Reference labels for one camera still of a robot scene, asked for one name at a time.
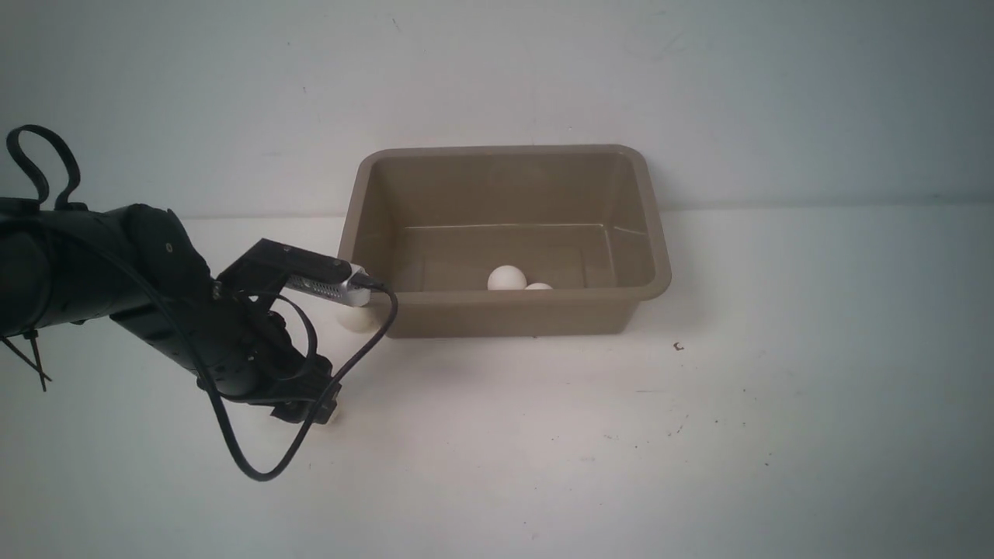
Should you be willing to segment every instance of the robotic arm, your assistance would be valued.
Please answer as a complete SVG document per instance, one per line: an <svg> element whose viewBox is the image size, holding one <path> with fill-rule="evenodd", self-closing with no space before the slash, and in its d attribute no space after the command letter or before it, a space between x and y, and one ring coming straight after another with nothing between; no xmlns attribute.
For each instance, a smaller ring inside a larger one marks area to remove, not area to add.
<svg viewBox="0 0 994 559"><path fill-rule="evenodd" d="M31 131L56 148L70 171L70 185L55 211L42 211L48 183L21 150L18 135ZM125 329L197 375L211 397L226 443L250 477L272 479L289 464L314 422L324 424L337 406L341 378L383 337L397 314L397 299L365 271L335 258L263 239L216 279L171 211L133 205L106 213L70 203L80 175L68 147L41 126L7 136L15 162L35 183L39 199L0 198L0 338L32 340L46 326L109 316ZM362 306L370 291L386 293L392 309L383 327L332 374L316 353L314 328L299 307L279 292L309 292ZM308 350L293 347L276 299L289 302L308 333ZM45 375L40 362L29 364ZM273 471L255 471L238 448L221 399L272 408L283 421L302 423L297 439Z"/></svg>

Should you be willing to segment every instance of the wire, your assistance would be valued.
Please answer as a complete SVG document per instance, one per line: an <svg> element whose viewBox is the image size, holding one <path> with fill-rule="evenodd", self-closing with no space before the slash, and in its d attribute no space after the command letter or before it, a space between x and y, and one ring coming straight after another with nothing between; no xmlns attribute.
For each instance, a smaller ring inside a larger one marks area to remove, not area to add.
<svg viewBox="0 0 994 559"><path fill-rule="evenodd" d="M240 294L245 296L266 296L272 297L274 299L279 299L283 302L288 303L293 307L293 310L297 312L297 316L300 317L300 321L304 324L304 330L307 332L307 354L304 356L304 362L300 364L300 368L297 369L296 373L293 373L287 377L274 377L276 380L293 380L295 378L301 377L306 374L314 366L317 361L317 332L314 330L314 324L304 313L304 309L300 308L297 303L286 298L285 296L275 292L275 291L239 291Z"/></svg>
<svg viewBox="0 0 994 559"><path fill-rule="evenodd" d="M135 284L138 285L139 288L141 288L141 290L145 293L145 295L148 296L148 299L152 303L152 305L155 306L155 308L162 313L162 316L166 319L166 322L169 323L169 327L171 327L179 335L180 341L183 343L184 348L186 349L187 353L190 354L190 358L194 362L194 367L197 369L197 375L204 382L207 396L211 401L211 407L214 408L214 415L218 419L218 426L221 428L221 435L225 439L225 445L228 447L228 452L231 453L232 459L235 461L235 464L245 475L256 481L269 481L277 477L281 473L283 473L286 467L289 466L290 461L293 460L294 455L297 454L297 450L300 449L300 445L303 443L304 437L307 436L307 432L310 431L311 425L314 423L314 419L317 417L317 413L320 410L320 406L318 404L320 402L323 402L324 399L331 394L331 391L338 386L339 381L341 381L342 378L344 378L345 375L348 374L348 372L352 369L352 367L354 367L355 364L358 363L360 359L366 356L366 354L369 353L371 349L373 349L373 346L375 346L377 342L379 342L383 338L383 336L387 333L387 330L391 327L391 325L394 323L394 320L397 318L397 311L399 307L397 301L397 295L394 294L394 292L389 287L387 287L384 283L380 281L376 281L367 276L362 276L361 278L357 276L357 284L361 284L362 286L365 286L369 289L385 293L390 298L391 308L390 308L390 314L387 316L387 320L383 323L382 326L380 326L380 329L377 330L375 334L373 334L373 337L371 337L369 341L366 342L365 345L359 348L359 351L357 351L348 361L346 361L345 364L342 365L342 368L339 369L338 373L334 377L332 377L331 382L329 382L328 385L321 392L321 396L319 396L318 399L311 406L310 411L307 413L307 417L304 419L303 423L300 426L300 430L297 431L296 437L293 439L293 442L290 443L289 448L286 450L286 453L283 455L283 458L280 459L279 463L276 464L276 466L270 471L259 471L254 467L252 467L251 464L249 464L249 460L246 458L245 453L242 452L242 447L239 445L238 438L236 438L235 436L235 430L232 428L231 418L228 417L228 410L225 409L225 403L222 400L221 393L218 392L218 387L214 382L214 378L210 374L208 374L207 366L204 364L203 357L201 357L200 353L196 350L193 343L190 341L190 338L187 335L186 330L180 327L179 323L176 320L176 317L173 315L172 311L169 309L169 306L162 298L162 295L160 295L159 292L156 291L155 287L153 287L145 278L143 278L141 274L138 273L138 271L132 268L131 265L123 261L114 253L104 249L103 247L95 245L90 241L88 241L87 239L84 239L58 226L46 225L44 227L51 229L55 233L58 233L59 235L67 239L70 239L71 241L76 242L77 244L83 246L85 249L101 257L108 264L114 266L123 274L128 276L132 281L135 282ZM289 299L286 299L282 295L279 298L289 302ZM303 310L300 310L299 307L297 307L297 310L303 316ZM312 328L308 330L308 334L310 334L311 331L313 331Z"/></svg>

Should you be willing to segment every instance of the black cable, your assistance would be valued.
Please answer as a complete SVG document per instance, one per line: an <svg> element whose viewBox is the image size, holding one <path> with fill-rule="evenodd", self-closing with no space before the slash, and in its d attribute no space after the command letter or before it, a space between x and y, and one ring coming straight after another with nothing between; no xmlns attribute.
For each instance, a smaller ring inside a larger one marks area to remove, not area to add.
<svg viewBox="0 0 994 559"><path fill-rule="evenodd" d="M35 185L35 190L38 191L39 204L44 203L49 198L49 181L45 178L45 173L38 168L38 165L35 165L34 161L25 155L19 138L21 132L32 132L42 136L55 148L56 153L59 154L63 165L66 166L66 173L69 174L69 183L59 196L56 197L56 209L64 210L69 208L69 195L80 186L80 166L76 163L73 152L58 134L38 124L25 124L7 133L7 152L10 153L11 158L14 159L17 166L24 171L24 174L28 175L31 183Z"/></svg>
<svg viewBox="0 0 994 559"><path fill-rule="evenodd" d="M359 351L357 351L348 361L346 361L346 363L342 365L342 368L339 369L338 373L332 377L331 382L328 383L328 386L326 386L324 391L321 392L321 396L318 397L318 399L314 402L314 405L311 406L310 411L307 413L307 417L304 419L303 424L300 426L300 430L297 432L297 436L293 439L293 442L290 444L279 463L270 471L258 471L252 467L251 464L249 464L249 460L246 458L245 453L242 452L242 447L239 445L238 439L235 436L235 430L232 428L232 421L228 417L228 410L225 409L225 403L222 400L221 393L218 392L218 387L214 382L214 378L208 373L207 366L204 364L203 358L194 347L193 342L190 341L186 330L180 327L179 323L176 321L176 317L173 315L172 311L169 309L169 306L162 298L162 295L160 295L159 292L156 291L155 287L143 278L141 274L139 274L127 262L120 259L114 253L58 226L47 225L45 227L67 239L70 239L71 241L76 242L85 249L104 259L108 264L114 266L134 281L135 284L137 284L138 287L145 293L145 295L148 296L152 305L162 313L162 316L166 319L166 322L169 323L169 327L171 327L179 335L180 341L183 343L184 348L187 353L190 354L190 358L194 362L194 367L197 369L197 374L204 382L207 396L211 401L211 407L214 408L214 415L218 419L218 426L221 429L221 435L225 439L225 445L228 447L228 452L231 453L232 459L245 475L256 481L269 481L280 475L286 467L289 466L290 461L293 460L297 450L300 449L300 445L303 443L304 437L307 436L307 432L310 431L311 425L317 417L317 413L320 410L318 403L323 402L324 399L331 394L332 389L338 386L339 381L341 381L341 379L348 374L349 370L351 370L360 359L362 359L367 353L370 352L371 349L373 349L373 346L375 346L377 342L383 338L383 336L387 333L387 330L397 318L399 304L397 296L394 292L385 284L375 281L369 277L363 276L361 279L358 279L358 281L362 282L362 286L383 292L390 298L391 309L387 320L382 326L380 326L380 329L373 334L373 337L371 337L365 345L359 348ZM285 297L280 296L280 298L288 301Z"/></svg>
<svg viewBox="0 0 994 559"><path fill-rule="evenodd" d="M300 308L297 303L286 298L285 296L275 292L275 291L239 291L239 294L253 297L253 296L266 296L272 297L274 299L279 299L283 302L288 303L293 307L293 310L297 312L297 316L300 317L300 321L304 324L304 331L307 332L307 353L304 355L304 362L297 369L296 373L286 377L275 377L276 380L293 380L295 378L305 375L314 366L317 361L317 331L314 330L314 324L304 313L304 309Z"/></svg>

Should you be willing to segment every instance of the brown plastic bin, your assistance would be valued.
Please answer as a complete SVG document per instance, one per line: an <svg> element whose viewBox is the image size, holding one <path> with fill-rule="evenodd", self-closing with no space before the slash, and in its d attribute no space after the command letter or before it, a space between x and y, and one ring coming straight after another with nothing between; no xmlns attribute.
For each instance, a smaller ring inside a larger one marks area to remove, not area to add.
<svg viewBox="0 0 994 559"><path fill-rule="evenodd" d="M616 333L670 283L645 159L620 145L374 153L338 255L397 292L397 338ZM488 291L502 265L554 289Z"/></svg>

